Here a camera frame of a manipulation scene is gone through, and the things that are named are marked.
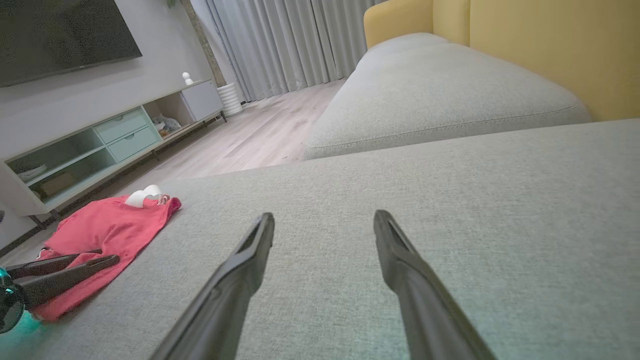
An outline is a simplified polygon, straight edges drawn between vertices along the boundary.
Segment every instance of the white wall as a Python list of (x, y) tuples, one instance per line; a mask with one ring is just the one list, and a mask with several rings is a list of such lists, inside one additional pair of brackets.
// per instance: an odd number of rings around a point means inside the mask
[[(115, 0), (142, 57), (0, 88), (0, 158), (9, 158), (102, 117), (184, 86), (182, 73), (212, 73), (182, 5)], [(4, 204), (0, 209), (8, 210)], [(35, 225), (7, 211), (0, 247)]]
[(0, 210), (6, 211), (4, 220), (0, 222), (0, 249), (36, 227), (30, 218), (17, 216), (2, 203), (0, 203)]

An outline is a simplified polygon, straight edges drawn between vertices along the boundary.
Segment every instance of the sofa seat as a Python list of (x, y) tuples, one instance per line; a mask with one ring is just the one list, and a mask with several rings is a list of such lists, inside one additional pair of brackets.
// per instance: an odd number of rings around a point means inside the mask
[(369, 49), (313, 127), (305, 159), (589, 121), (561, 86), (417, 33)]
[(498, 359), (635, 359), (640, 120), (422, 143), (162, 184), (182, 209), (12, 360), (148, 359), (253, 219), (275, 217), (237, 360), (408, 359), (373, 214), (393, 214)]

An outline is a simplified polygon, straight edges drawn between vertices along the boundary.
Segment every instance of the sofa backrest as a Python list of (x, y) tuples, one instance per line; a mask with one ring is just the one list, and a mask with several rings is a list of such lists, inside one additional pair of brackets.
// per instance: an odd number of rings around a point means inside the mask
[(364, 15), (367, 47), (395, 37), (433, 32), (433, 0), (386, 0)]
[[(434, 0), (436, 34), (440, 2), (464, 1)], [(595, 120), (640, 117), (639, 0), (471, 0), (469, 33), (472, 48), (572, 91)]]
[(469, 46), (471, 0), (433, 0), (433, 33)]

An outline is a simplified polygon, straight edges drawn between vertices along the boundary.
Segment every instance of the laminate floor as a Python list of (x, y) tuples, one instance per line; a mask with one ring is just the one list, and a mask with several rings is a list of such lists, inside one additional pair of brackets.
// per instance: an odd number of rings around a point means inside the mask
[[(218, 120), (167, 146), (158, 154), (159, 160), (146, 160), (87, 201), (130, 194), (169, 180), (299, 161), (311, 127), (344, 82), (332, 81), (246, 104), (244, 112), (227, 123)], [(34, 260), (56, 226), (50, 225), (0, 258), (0, 266)]]

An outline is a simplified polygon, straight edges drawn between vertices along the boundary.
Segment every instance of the tv screen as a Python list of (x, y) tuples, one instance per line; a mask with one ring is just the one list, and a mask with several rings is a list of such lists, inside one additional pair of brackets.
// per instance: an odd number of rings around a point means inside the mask
[(113, 0), (0, 0), (0, 86), (139, 56)]

